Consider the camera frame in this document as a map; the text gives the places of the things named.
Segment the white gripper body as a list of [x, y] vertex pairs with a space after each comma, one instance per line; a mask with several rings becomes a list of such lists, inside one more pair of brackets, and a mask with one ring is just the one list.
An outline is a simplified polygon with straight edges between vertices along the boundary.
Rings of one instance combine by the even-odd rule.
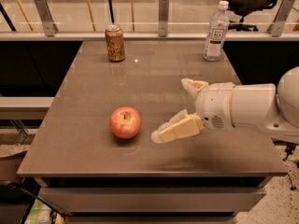
[[235, 84], [214, 83], [198, 93], [194, 102], [196, 113], [209, 130], [232, 130], [232, 97]]

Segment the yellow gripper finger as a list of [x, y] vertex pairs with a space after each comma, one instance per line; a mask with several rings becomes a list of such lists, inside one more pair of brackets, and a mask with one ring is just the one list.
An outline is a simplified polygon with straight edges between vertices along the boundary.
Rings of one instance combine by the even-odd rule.
[[205, 81], [200, 80], [192, 80], [189, 78], [183, 78], [181, 80], [181, 84], [185, 91], [195, 99], [198, 96], [198, 93], [202, 91], [204, 88], [208, 87], [209, 84]]
[[197, 114], [189, 114], [186, 109], [179, 111], [167, 123], [151, 134], [156, 144], [172, 142], [199, 134], [204, 129], [204, 122]]

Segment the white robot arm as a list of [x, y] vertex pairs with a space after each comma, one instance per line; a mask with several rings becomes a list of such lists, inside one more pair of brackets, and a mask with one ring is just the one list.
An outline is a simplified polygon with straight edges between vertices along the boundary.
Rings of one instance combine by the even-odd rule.
[[209, 84], [183, 78], [183, 88], [194, 99], [195, 112], [178, 112], [151, 134], [157, 144], [199, 134], [254, 127], [270, 137], [299, 141], [299, 67], [285, 73], [277, 85]]

